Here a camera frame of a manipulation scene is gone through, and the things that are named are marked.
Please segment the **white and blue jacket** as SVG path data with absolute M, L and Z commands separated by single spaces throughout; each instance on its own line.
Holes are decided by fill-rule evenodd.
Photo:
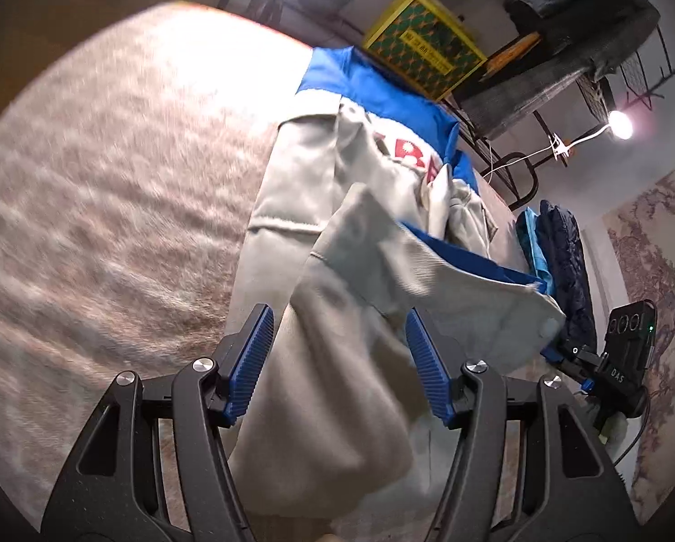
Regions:
M 275 341 L 230 465 L 253 513 L 330 519 L 422 509 L 456 443 L 405 343 L 408 312 L 496 371 L 562 329 L 561 307 L 498 225 L 458 121 L 351 48 L 318 49 L 277 129 L 230 319 L 272 306 Z

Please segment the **black clothes rack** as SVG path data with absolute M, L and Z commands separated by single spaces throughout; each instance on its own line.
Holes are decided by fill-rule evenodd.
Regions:
M 316 47 L 352 45 L 363 51 L 367 32 L 393 1 L 219 0 L 219 5 L 221 9 L 235 9 L 267 27 L 282 29 Z M 494 140 L 480 137 L 460 102 L 552 59 L 565 49 L 585 43 L 638 0 L 438 1 L 461 22 L 487 56 L 486 63 L 475 74 L 438 100 L 459 119 L 461 139 L 482 159 L 484 173 L 489 164 L 504 157 L 513 159 L 519 152 L 529 154 L 546 147 L 551 132 L 558 133 L 564 142 L 574 141 L 603 124 L 611 110 L 626 112 L 633 120 L 639 109 L 652 108 L 661 98 L 663 85 L 675 75 L 659 21 L 647 41 L 613 74 L 597 82 L 581 76 L 503 135 Z M 514 190 L 516 169 L 535 173 L 551 160 L 554 159 L 549 153 L 539 155 L 492 177 L 508 190 Z

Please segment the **navy quilted jacket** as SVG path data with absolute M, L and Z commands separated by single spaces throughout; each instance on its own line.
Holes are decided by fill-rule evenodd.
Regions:
M 552 295 L 565 315 L 552 346 L 568 354 L 574 347 L 586 347 L 596 354 L 595 317 L 577 220 L 570 210 L 542 200 L 536 231 L 552 276 Z

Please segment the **plaid bed blanket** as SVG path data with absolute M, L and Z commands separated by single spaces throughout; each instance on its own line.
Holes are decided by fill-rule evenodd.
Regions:
M 62 57 L 0 116 L 0 486 L 29 525 L 119 371 L 177 371 L 247 317 L 230 319 L 239 257 L 315 50 L 161 5 Z M 508 208 L 475 176 L 492 257 L 526 271 Z M 246 509 L 262 541 L 417 540 L 438 499 L 330 519 Z

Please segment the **white clip desk lamp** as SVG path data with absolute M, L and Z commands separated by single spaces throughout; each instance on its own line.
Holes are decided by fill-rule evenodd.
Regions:
M 498 163 L 491 163 L 487 171 L 484 173 L 484 176 L 487 176 L 488 179 L 492 178 L 494 173 L 498 171 L 506 170 L 514 165 L 521 163 L 528 163 L 532 158 L 538 157 L 539 155 L 551 154 L 551 157 L 554 160 L 559 159 L 568 159 L 570 153 L 578 145 L 583 145 L 584 143 L 594 141 L 595 138 L 599 138 L 605 133 L 609 133 L 614 138 L 617 138 L 619 141 L 628 141 L 634 136 L 634 124 L 630 116 L 626 112 L 621 112 L 620 110 L 611 110 L 607 114 L 607 119 L 603 124 L 594 127 L 585 135 L 580 136 L 574 141 L 569 143 L 564 142 L 563 138 L 558 135 L 558 133 L 551 132 L 548 135 L 548 145 L 539 150 L 533 150 L 529 154 L 519 152 L 516 157 L 509 159 L 504 157 Z

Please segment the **yellow green gift box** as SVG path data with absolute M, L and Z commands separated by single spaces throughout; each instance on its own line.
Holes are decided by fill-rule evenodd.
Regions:
M 487 61 L 438 0 L 394 0 L 367 32 L 362 49 L 434 102 Z

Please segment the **grey plaid coat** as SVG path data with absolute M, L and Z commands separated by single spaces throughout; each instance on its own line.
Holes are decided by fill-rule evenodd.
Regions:
M 574 45 L 518 76 L 490 86 L 460 102 L 478 136 L 494 140 L 525 116 L 542 108 L 586 76 L 597 82 L 613 74 L 654 32 L 661 15 L 646 0 L 637 0 L 616 21 L 585 43 Z

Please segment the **landscape wall tapestry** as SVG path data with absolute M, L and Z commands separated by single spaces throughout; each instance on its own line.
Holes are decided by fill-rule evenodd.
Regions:
M 603 217 L 628 299 L 657 309 L 650 415 L 630 497 L 645 523 L 675 488 L 675 169 Z

